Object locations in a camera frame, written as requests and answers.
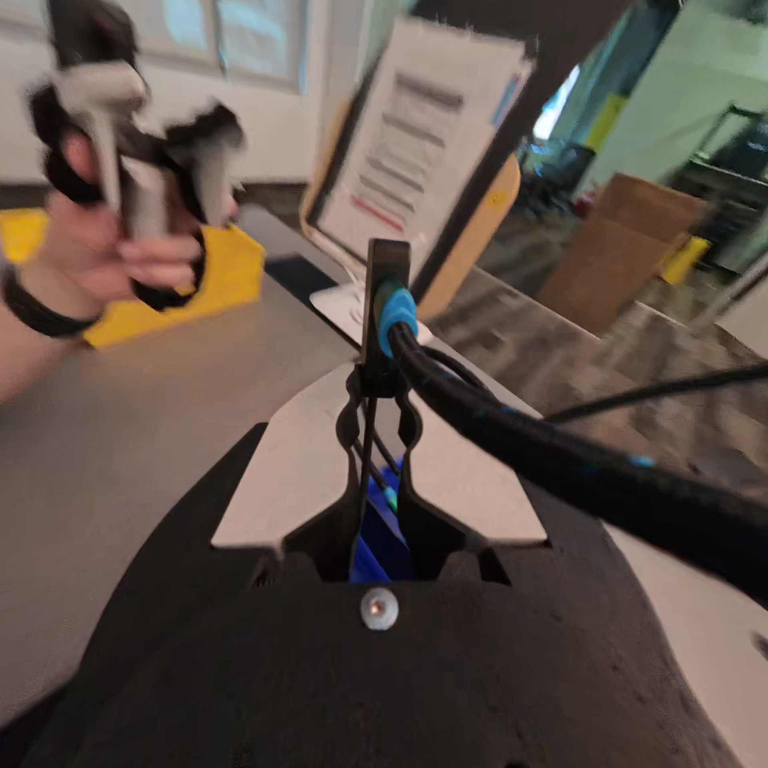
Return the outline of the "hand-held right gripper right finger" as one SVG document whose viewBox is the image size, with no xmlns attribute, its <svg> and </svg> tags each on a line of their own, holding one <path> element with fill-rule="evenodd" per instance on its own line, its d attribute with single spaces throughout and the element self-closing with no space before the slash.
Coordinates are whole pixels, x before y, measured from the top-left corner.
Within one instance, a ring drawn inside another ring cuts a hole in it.
<svg viewBox="0 0 768 768">
<path fill-rule="evenodd" d="M 398 523 L 417 581 L 435 581 L 457 552 L 486 581 L 507 581 L 498 552 L 536 549 L 548 535 L 515 472 L 461 436 L 412 389 L 396 397 L 405 448 Z"/>
</svg>

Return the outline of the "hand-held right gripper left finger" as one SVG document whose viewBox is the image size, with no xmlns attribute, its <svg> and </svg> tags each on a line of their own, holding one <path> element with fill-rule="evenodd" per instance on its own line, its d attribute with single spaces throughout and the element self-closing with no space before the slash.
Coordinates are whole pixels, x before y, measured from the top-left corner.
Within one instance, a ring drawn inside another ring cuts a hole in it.
<svg viewBox="0 0 768 768">
<path fill-rule="evenodd" d="M 360 530 L 360 383 L 338 366 L 269 421 L 211 539 L 216 549 L 303 553 L 324 581 L 347 581 Z"/>
</svg>

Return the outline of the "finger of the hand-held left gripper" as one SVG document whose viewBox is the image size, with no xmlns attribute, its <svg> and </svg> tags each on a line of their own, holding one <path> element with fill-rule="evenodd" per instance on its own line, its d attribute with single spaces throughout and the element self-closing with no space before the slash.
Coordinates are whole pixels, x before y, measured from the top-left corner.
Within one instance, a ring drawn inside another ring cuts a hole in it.
<svg viewBox="0 0 768 768">
<path fill-rule="evenodd" d="M 28 96 L 34 131 L 46 147 L 44 173 L 52 186 L 78 204 L 122 208 L 121 158 L 150 161 L 150 137 L 134 124 L 146 83 L 129 63 L 91 63 L 54 72 Z M 99 172 L 89 182 L 68 163 L 70 132 L 91 143 Z"/>
<path fill-rule="evenodd" d="M 245 144 L 238 117 L 222 103 L 166 129 L 168 166 L 185 205 L 202 224 L 221 227 L 230 218 L 232 164 Z"/>
</svg>

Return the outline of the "yellow plastic bin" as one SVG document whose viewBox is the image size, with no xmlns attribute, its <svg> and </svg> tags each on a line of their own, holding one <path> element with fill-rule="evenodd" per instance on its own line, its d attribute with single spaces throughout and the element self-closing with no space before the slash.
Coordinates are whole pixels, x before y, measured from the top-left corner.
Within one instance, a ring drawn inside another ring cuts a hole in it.
<svg viewBox="0 0 768 768">
<path fill-rule="evenodd" d="M 15 266 L 28 262 L 43 242 L 48 216 L 41 208 L 1 212 L 2 255 Z M 203 228 L 206 273 L 186 307 L 154 312 L 138 301 L 118 302 L 84 334 L 87 344 L 105 350 L 176 326 L 215 316 L 260 298 L 265 251 L 239 227 Z"/>
</svg>

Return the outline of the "blue plastic bin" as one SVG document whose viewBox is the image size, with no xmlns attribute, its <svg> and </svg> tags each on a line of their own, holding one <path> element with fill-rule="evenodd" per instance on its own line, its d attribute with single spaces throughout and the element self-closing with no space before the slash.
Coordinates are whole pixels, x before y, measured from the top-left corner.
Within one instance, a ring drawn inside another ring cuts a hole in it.
<svg viewBox="0 0 768 768">
<path fill-rule="evenodd" d="M 377 481 L 371 477 L 349 581 L 374 584 L 414 579 L 411 556 L 398 515 L 391 509 L 388 497 Z"/>
</svg>

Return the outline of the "grey hdmi switch adapter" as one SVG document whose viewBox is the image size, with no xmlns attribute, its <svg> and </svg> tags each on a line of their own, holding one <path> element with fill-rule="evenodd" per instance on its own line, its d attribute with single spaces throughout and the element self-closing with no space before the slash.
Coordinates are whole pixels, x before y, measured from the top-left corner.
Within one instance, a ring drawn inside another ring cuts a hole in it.
<svg viewBox="0 0 768 768">
<path fill-rule="evenodd" d="M 359 365 L 364 398 L 393 398 L 396 393 L 398 365 L 389 345 L 389 329 L 393 323 L 404 321 L 412 330 L 418 330 L 416 306 L 407 289 L 409 270 L 407 242 L 370 240 Z"/>
</svg>

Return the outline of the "person's left forearm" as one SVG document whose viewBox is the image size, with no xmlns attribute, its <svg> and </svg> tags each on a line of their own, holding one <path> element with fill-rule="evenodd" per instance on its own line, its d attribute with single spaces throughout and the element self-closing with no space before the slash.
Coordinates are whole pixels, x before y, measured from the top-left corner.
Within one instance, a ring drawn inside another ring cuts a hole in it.
<svg viewBox="0 0 768 768">
<path fill-rule="evenodd" d="M 13 399 L 81 344 L 79 338 L 44 336 L 1 306 L 1 404 Z"/>
</svg>

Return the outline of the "person's left hand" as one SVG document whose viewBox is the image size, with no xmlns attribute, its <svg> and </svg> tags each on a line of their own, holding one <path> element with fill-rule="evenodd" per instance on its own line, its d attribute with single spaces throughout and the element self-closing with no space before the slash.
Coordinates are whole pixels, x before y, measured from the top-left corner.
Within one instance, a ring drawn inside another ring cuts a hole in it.
<svg viewBox="0 0 768 768">
<path fill-rule="evenodd" d="M 157 289 L 190 286 L 200 225 L 172 182 L 166 201 L 169 233 L 133 241 L 106 205 L 80 206 L 52 190 L 44 243 L 22 268 L 20 283 L 50 310 L 81 320 L 134 298 L 133 281 Z"/>
</svg>

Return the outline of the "large gridded window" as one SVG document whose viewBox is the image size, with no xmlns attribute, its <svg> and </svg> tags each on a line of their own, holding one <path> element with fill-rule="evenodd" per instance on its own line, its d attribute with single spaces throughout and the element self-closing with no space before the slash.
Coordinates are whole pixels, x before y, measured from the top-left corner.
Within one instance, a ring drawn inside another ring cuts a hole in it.
<svg viewBox="0 0 768 768">
<path fill-rule="evenodd" d="M 140 52 L 280 88 L 305 88 L 307 2 L 123 2 Z"/>
</svg>

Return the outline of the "black wristband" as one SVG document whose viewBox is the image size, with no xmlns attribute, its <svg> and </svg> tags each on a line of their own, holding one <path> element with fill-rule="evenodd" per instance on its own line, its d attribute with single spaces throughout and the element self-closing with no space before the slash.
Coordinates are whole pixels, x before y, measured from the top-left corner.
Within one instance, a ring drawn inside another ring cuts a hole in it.
<svg viewBox="0 0 768 768">
<path fill-rule="evenodd" d="M 105 311 L 103 302 L 60 270 L 37 261 L 5 269 L 2 302 L 24 326 L 53 340 L 83 335 Z"/>
</svg>

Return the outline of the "printed instruction sheet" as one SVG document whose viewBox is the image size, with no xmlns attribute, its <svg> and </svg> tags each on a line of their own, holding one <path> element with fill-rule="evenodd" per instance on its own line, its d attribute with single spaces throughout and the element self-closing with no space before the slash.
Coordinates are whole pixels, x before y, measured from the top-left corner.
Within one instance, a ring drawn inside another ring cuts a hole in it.
<svg viewBox="0 0 768 768">
<path fill-rule="evenodd" d="M 370 239 L 429 255 L 534 70 L 520 41 L 398 21 L 373 72 L 320 231 L 360 259 Z"/>
</svg>

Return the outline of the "instruction sign on stand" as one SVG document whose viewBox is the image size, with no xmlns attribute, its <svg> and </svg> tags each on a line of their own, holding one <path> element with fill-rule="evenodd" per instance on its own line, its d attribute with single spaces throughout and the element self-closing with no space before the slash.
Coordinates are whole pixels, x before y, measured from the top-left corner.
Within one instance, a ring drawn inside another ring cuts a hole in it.
<svg viewBox="0 0 768 768">
<path fill-rule="evenodd" d="M 472 206 L 472 216 L 468 218 L 462 231 L 457 235 L 456 242 L 438 265 L 434 277 L 425 289 L 424 296 L 417 302 L 418 321 L 423 323 L 433 319 L 447 309 L 455 298 L 461 285 L 465 282 L 471 269 L 490 244 L 497 233 L 503 219 L 510 212 L 521 185 L 522 174 L 518 160 L 514 154 L 501 166 L 493 182 L 489 182 L 484 195 Z M 505 209 L 494 210 L 486 203 L 490 190 L 504 189 L 508 192 L 510 201 Z M 310 224 L 310 204 L 316 202 L 320 194 L 320 178 L 314 180 L 307 188 L 300 206 L 300 224 Z"/>
<path fill-rule="evenodd" d="M 529 132 L 545 101 L 594 46 L 612 29 L 628 8 L 627 1 L 436 1 L 416 2 L 413 9 L 398 21 L 419 20 L 445 25 L 475 34 L 485 34 L 524 42 L 533 53 L 534 70 L 501 126 L 484 158 L 469 179 L 456 208 L 425 259 L 414 260 L 410 245 L 408 288 L 416 303 L 424 296 L 438 265 L 456 242 L 472 206 L 484 195 L 486 185 L 493 182 L 504 162 L 513 154 L 521 139 Z M 365 73 L 352 97 L 337 135 L 332 139 L 327 159 L 318 178 L 320 194 L 310 204 L 309 222 L 318 226 L 322 206 L 330 196 L 332 184 L 339 174 L 343 155 L 350 142 L 353 119 L 360 115 L 362 101 L 370 90 L 372 74 L 387 44 Z"/>
</svg>

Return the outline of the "brown cardboard box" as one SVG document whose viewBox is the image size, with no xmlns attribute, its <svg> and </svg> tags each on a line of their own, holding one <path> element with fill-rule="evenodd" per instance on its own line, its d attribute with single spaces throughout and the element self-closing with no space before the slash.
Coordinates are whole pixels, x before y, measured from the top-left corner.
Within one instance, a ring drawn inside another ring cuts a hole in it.
<svg viewBox="0 0 768 768">
<path fill-rule="evenodd" d="M 535 300 L 602 336 L 707 208 L 701 198 L 614 174 Z"/>
</svg>

